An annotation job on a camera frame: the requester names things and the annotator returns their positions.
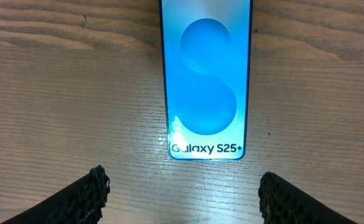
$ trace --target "rectangular box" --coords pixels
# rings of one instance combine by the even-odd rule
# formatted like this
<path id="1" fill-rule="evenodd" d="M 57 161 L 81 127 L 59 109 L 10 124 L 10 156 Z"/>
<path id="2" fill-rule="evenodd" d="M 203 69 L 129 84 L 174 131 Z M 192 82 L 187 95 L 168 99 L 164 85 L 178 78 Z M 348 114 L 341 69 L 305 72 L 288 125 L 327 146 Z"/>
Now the rectangular box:
<path id="1" fill-rule="evenodd" d="M 252 1 L 160 0 L 167 140 L 173 159 L 241 159 Z"/>

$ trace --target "blue circle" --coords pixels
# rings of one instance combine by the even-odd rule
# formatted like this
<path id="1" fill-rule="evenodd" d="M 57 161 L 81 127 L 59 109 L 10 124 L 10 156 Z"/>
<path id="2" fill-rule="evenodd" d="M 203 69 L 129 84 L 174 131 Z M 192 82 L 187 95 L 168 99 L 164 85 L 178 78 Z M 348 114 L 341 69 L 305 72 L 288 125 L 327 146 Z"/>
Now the blue circle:
<path id="1" fill-rule="evenodd" d="M 180 56 L 191 70 L 210 75 L 227 66 L 231 38 L 226 27 L 215 19 L 191 23 L 180 40 Z"/>
<path id="2" fill-rule="evenodd" d="M 233 121 L 237 102 L 228 85 L 199 73 L 179 85 L 177 116 L 188 130 L 202 135 L 216 134 Z"/>

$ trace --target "wooden table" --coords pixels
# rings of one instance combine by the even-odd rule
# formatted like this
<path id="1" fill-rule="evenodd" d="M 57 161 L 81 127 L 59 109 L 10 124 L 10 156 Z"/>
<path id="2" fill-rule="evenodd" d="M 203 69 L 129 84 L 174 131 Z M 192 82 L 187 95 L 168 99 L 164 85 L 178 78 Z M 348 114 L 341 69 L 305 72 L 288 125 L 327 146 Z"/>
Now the wooden table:
<path id="1" fill-rule="evenodd" d="M 156 0 L 0 0 L 0 222 L 101 164 L 100 223 L 262 223 L 268 170 L 364 223 L 364 1 L 253 18 L 245 158 L 177 162 Z"/>

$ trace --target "black object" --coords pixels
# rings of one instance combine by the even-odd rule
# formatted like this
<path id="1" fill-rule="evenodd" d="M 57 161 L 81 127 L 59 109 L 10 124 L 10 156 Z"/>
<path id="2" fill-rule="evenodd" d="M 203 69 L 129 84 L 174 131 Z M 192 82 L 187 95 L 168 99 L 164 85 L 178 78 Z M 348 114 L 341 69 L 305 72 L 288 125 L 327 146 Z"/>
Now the black object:
<path id="1" fill-rule="evenodd" d="M 355 223 L 271 172 L 263 175 L 258 195 L 266 224 Z"/>
<path id="2" fill-rule="evenodd" d="M 110 192 L 110 178 L 98 166 L 48 199 L 2 224 L 97 223 Z"/>

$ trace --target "brown wood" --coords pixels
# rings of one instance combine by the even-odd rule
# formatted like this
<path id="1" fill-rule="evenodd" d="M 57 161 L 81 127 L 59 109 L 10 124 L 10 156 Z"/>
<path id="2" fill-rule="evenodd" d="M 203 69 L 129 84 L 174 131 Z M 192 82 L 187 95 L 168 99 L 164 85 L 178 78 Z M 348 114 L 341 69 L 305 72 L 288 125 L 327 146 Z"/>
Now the brown wood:
<path id="1" fill-rule="evenodd" d="M 268 170 L 364 223 L 364 1 L 253 18 L 245 158 L 177 162 L 156 0 L 0 0 L 0 222 L 101 164 L 100 223 L 261 223 Z"/>

